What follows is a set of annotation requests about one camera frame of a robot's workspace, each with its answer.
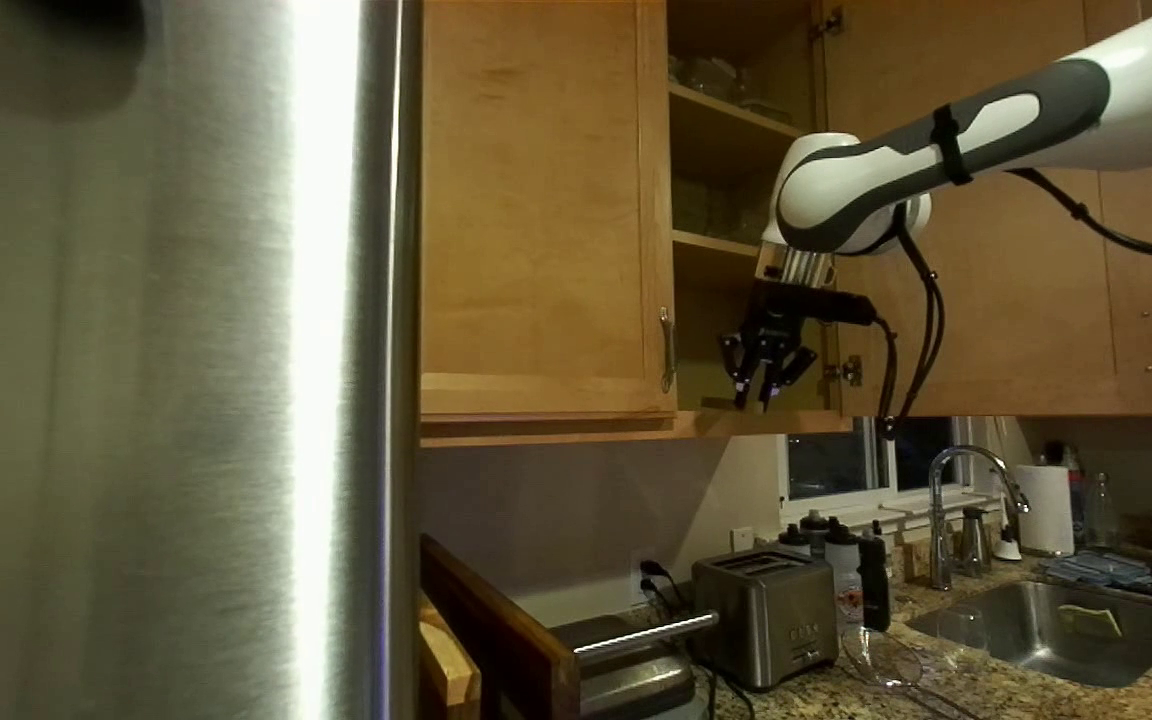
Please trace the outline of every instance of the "faucet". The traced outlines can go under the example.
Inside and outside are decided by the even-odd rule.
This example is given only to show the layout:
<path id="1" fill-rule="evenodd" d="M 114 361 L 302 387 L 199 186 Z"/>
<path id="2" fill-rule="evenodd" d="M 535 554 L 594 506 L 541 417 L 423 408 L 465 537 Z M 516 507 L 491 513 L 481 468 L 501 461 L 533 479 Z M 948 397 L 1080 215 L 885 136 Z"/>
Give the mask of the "faucet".
<path id="1" fill-rule="evenodd" d="M 978 446 L 948 446 L 933 457 L 933 478 L 927 478 L 927 498 L 933 498 L 933 589 L 951 589 L 951 537 L 948 537 L 948 520 L 944 520 L 944 491 L 941 491 L 941 478 L 951 461 L 961 457 L 978 457 L 1001 479 L 1005 479 L 1005 537 L 1020 531 L 1020 517 L 1029 513 L 1029 498 L 1023 488 L 1010 479 L 1009 464 L 978 449 Z"/>

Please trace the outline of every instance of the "cabinet door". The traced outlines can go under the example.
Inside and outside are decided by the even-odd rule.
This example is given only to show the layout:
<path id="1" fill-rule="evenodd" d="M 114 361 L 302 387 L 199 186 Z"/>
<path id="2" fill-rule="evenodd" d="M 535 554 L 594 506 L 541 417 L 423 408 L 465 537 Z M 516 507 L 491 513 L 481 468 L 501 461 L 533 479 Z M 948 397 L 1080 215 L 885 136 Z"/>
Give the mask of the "cabinet door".
<path id="1" fill-rule="evenodd" d="M 423 6 L 423 421 L 666 411 L 661 0 Z"/>
<path id="2" fill-rule="evenodd" d="M 838 0 L 824 44 L 826 124 L 880 132 L 951 96 L 1023 77 L 1086 44 L 1082 6 Z M 1152 171 L 1050 171 L 1111 223 L 1152 235 Z M 1152 411 L 1152 261 L 1123 258 L 1009 171 L 933 198 L 920 244 L 941 276 L 948 331 L 920 417 Z M 903 371 L 922 331 L 922 292 L 899 251 L 838 261 L 899 331 Z M 865 361 L 848 411 L 877 408 L 872 331 L 838 331 Z"/>

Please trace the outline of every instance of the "robotic arm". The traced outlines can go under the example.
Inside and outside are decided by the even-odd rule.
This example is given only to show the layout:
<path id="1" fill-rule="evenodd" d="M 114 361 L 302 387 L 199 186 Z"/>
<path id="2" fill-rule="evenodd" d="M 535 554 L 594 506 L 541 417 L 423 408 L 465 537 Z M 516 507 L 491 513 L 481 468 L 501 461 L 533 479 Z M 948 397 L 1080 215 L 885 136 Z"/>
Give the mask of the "robotic arm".
<path id="1" fill-rule="evenodd" d="M 799 348 L 807 318 L 877 323 L 865 297 L 783 286 L 797 276 L 783 273 L 797 258 L 857 258 L 896 233 L 920 235 L 933 189 L 968 186 L 990 169 L 1152 169 L 1152 17 L 896 132 L 797 141 L 776 176 L 760 286 L 742 323 L 725 335 L 736 405 L 755 367 L 762 367 L 760 399 L 769 405 L 811 363 Z"/>

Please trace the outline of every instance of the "white robotic arm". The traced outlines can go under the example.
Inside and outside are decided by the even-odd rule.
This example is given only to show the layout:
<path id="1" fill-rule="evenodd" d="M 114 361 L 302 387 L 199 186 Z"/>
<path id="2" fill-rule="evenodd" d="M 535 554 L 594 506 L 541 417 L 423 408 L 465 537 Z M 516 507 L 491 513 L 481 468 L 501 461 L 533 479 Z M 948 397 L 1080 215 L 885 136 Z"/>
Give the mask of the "white robotic arm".
<path id="1" fill-rule="evenodd" d="M 1152 17 L 908 130 L 872 141 L 845 132 L 797 141 L 762 239 L 872 251 L 896 215 L 927 220 L 922 192 L 989 169 L 1152 169 Z"/>

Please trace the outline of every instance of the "kitchen sink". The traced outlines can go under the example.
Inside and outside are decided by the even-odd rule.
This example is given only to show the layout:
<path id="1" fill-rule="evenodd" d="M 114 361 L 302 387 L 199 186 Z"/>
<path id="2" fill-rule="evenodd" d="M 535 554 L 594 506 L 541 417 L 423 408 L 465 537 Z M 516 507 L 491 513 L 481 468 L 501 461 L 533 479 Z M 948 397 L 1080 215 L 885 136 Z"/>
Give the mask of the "kitchen sink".
<path id="1" fill-rule="evenodd" d="M 1123 687 L 1152 670 L 1152 599 L 1082 584 L 1001 584 L 913 628 L 1070 683 Z"/>

